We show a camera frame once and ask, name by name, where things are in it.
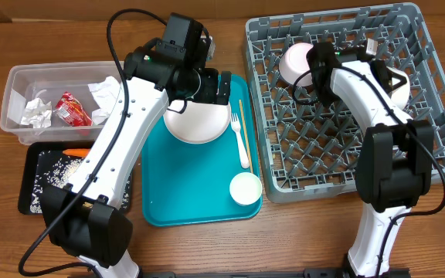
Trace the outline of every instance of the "red wrapper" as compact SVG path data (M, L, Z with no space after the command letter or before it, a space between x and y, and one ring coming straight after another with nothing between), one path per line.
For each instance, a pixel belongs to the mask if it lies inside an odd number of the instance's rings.
M72 127L92 125L92 120L83 109L82 104L71 93L63 94L54 112Z

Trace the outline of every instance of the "wooden table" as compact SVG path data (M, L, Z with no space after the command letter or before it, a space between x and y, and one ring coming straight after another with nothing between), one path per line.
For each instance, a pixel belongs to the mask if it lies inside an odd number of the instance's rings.
M426 21L445 71L445 16L426 16ZM245 20L202 22L217 42L216 58L210 66L244 76L241 49ZM0 24L0 109L12 66L110 60L105 30L106 22ZM114 44L119 57L160 36L162 30L157 22L115 22ZM16 136L0 129L1 278L19 277L20 257L44 229L42 217L21 215L16 208L26 149ZM155 228L141 213L140 171L136 173L133 207L128 214L134 223L129 250L148 272L299 271L306 266L340 266L358 230L362 202L356 194L288 205L265 198L260 213L251 220ZM415 210L434 208L441 196L441 186L433 186ZM27 268L41 270L73 261L45 240ZM410 267L414 277L445 277L445 210L403 223L391 265ZM82 271L68 270L51 277L71 273Z

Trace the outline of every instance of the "wooden chopstick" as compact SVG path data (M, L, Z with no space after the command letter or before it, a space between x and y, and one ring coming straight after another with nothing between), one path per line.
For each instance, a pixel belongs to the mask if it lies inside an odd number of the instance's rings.
M250 173L253 174L252 156L250 155L250 146L248 144L248 134L246 133L245 114L243 113L243 103L239 100L239 111L241 113L241 121L243 122L243 133L245 134L246 154L248 154L248 162L250 163Z

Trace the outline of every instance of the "wooden surface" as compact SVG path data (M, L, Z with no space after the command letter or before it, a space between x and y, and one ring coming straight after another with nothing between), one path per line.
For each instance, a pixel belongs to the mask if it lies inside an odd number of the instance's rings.
M386 0L0 0L0 14L12 20L108 20L122 8L143 8L169 17L171 12L197 19L235 19L392 3ZM412 0L424 15L445 15L441 0ZM138 15L125 15L139 19Z
M430 35L445 71L445 16L426 16ZM245 20L202 20L216 38L215 59L209 64L244 76ZM0 24L0 109L8 72L29 63L109 60L106 22ZM156 22L123 21L114 24L114 44L120 57L159 36ZM21 255L44 229L40 216L17 211L26 146L0 129L0 277L19 277ZM135 262L145 271L176 273L302 270L304 267L340 266L355 240L362 202L356 194L289 205L267 201L251 220L159 229L141 213L140 171L136 171L134 223L129 246ZM416 210L438 205L440 185L420 199ZM40 270L74 261L48 240L28 262ZM445 210L438 215L408 219L398 235L392 266L410 267L414 277L445 277ZM50 277L66 277L80 270Z

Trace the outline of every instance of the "black tray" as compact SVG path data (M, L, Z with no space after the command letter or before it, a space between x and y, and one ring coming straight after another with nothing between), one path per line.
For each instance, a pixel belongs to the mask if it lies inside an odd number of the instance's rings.
M20 188L20 196L18 208L20 213L24 215L36 215L39 213L32 212L30 205L32 203L32 193L34 190L37 164L39 155L43 151L64 151L70 148L91 148L93 141L71 141L71 142L38 142L30 145L27 150L27 157L25 160L25 168L23 170L22 187ZM127 194L128 198L123 197L123 204L121 204L120 212L126 213L130 209L131 204L131 188L132 188L132 173L127 181L127 186L124 190L124 196Z

